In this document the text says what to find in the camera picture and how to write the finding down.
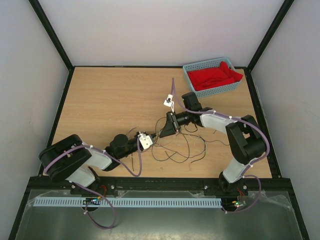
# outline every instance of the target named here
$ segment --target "black metal frame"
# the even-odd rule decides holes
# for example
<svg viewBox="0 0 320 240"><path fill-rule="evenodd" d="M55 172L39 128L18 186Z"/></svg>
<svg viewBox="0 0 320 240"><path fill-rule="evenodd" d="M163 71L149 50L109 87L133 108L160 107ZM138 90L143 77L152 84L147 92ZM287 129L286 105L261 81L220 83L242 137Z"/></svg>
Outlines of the black metal frame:
<svg viewBox="0 0 320 240"><path fill-rule="evenodd" d="M62 109L66 100L68 89L72 80L72 76L75 70L75 66L69 60L58 36L56 35L53 27L51 26L43 8L41 7L38 0L29 0L35 13L39 17L43 27L45 28L47 34L52 40L54 46L56 47L58 53L60 54L63 62L65 63L67 69L69 70L69 75L67 77L62 98L54 119L50 137L47 146L50 146L53 142L55 132L58 126L58 122L62 113ZM292 207L295 211L296 219L299 225L301 235L304 240L309 239L306 226L304 224L300 208L297 202L297 198L292 187L289 178L282 178L278 161L275 155L275 151L270 139L268 127L266 124L265 116L261 108L259 97L253 82L251 72L258 62L259 58L263 54L265 48L267 47L269 41L276 32L281 21L285 17L289 8L291 7L294 0L285 0L279 9L277 15L275 16L272 24L270 25L267 33L265 34L263 40L261 41L258 49L256 50L252 60L250 61L248 67L236 67L237 69L244 69L245 77L247 80L248 89L250 91L252 104L256 114L257 122L261 130L264 132L266 137L270 142L270 153L268 156L268 164L270 167L272 178L262 178L261 184L266 191L287 191L291 200ZM77 67L123 67L123 68L181 68L182 66L77 66ZM23 216L25 206L27 204L28 197L31 190L63 190L70 189L71 184L68 181L60 183L52 183L48 176L42 176L43 166L41 165L38 176L31 177L28 185L26 187L24 196L22 198L16 219L12 226L12 230L9 239L14 240L19 229L19 224ZM218 185L218 178L157 178L157 177L100 177L101 183L107 187L107 192L109 194L114 194L116 190L137 190L137 191L191 191L198 192L203 191L207 196L219 196L221 198L228 197L226 195L221 195L220 190L216 187ZM248 191L256 191L259 189L259 185L255 179L245 179L245 184Z"/></svg>

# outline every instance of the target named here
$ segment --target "red fabric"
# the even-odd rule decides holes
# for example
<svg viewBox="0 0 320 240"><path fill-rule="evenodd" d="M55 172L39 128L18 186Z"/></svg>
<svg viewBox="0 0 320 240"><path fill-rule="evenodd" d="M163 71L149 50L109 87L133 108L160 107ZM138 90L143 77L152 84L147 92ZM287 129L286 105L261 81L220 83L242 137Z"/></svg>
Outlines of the red fabric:
<svg viewBox="0 0 320 240"><path fill-rule="evenodd" d="M242 74L230 69L224 61L219 67L189 71L188 76L196 91L234 84L243 77Z"/></svg>

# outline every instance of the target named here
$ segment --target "robotic arm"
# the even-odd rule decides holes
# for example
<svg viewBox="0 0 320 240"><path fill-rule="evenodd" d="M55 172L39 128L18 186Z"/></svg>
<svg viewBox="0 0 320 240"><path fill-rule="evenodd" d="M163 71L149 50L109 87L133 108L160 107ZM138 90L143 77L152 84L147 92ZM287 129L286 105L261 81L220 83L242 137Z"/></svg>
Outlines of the robotic arm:
<svg viewBox="0 0 320 240"><path fill-rule="evenodd" d="M203 128L212 128L227 135L233 158L228 167L219 176L219 187L223 192L230 192L235 183L242 178L242 174L252 166L267 149L262 136L252 127L233 120L223 118L212 111L212 108L202 108L194 92L182 96L184 106L193 112L208 112L196 114L188 111L175 114L167 112L166 123L159 137L163 138L178 133L182 125L196 124ZM258 127L256 120L251 115L246 115L242 120Z"/></svg>
<svg viewBox="0 0 320 240"><path fill-rule="evenodd" d="M170 96L164 104L172 107L174 103ZM166 123L159 137L174 135L181 131L182 125L189 123L227 134L233 158L219 175L219 187L225 193L233 191L246 169L266 151L262 136L247 124L231 117L225 119L215 114L212 108L202 108L194 92L184 94L182 100L187 110L202 114L189 111L175 113L172 107L172 111L166 113ZM252 116L247 115L241 119L257 127ZM88 187L99 179L94 170L88 166L111 171L120 164L120 159L138 151L138 148L140 151L150 148L154 144L155 137L155 133L146 132L137 132L132 139L128 139L124 134L118 134L110 145L100 152L92 145L85 144L74 134L43 150L39 158L52 182L68 180Z"/></svg>

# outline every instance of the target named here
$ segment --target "wooden platform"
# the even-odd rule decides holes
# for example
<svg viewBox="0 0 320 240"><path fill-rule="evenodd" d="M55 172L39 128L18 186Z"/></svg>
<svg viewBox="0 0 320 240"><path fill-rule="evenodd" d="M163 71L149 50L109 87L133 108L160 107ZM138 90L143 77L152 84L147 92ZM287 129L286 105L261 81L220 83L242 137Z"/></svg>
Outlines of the wooden platform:
<svg viewBox="0 0 320 240"><path fill-rule="evenodd" d="M122 67L76 67L67 93L53 143L71 134L77 134L87 144L104 149L117 134L126 134L132 127L141 131L155 132L158 119L165 117L170 109L163 105L164 99L171 90L171 79L175 79L176 91L179 96L190 92L183 77L181 68L122 68ZM246 78L234 91L199 98L203 107L211 107L216 111L231 116L243 117L255 115ZM175 111L181 112L176 104ZM164 126L165 119L159 121L157 132ZM187 126L193 131L193 125ZM201 135L207 141L219 140L228 143L226 135L213 129L200 128L190 133ZM186 135L189 141L190 156L204 150L204 143ZM206 156L200 154L188 159L175 154L172 159L157 161L152 151L142 154L142 177L163 178L217 178L229 164L232 154L230 147L219 141L207 143ZM167 146L188 156L188 145L182 134L161 138L159 144ZM174 152L155 147L153 154L158 160L168 158ZM139 171L139 159L136 153L132 158L121 159L135 173ZM104 172L97 170L100 176L131 177L121 165L116 169ZM264 159L248 170L260 178L271 178L267 159Z"/></svg>

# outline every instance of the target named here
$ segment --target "white cable tray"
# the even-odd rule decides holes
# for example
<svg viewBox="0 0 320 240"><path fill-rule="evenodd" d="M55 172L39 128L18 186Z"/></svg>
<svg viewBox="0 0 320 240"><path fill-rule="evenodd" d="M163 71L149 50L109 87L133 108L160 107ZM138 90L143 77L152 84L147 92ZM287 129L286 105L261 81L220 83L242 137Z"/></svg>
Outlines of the white cable tray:
<svg viewBox="0 0 320 240"><path fill-rule="evenodd" d="M34 207L85 207L86 197L38 197ZM220 198L107 198L118 208L221 208ZM105 200L90 206L109 207Z"/></svg>

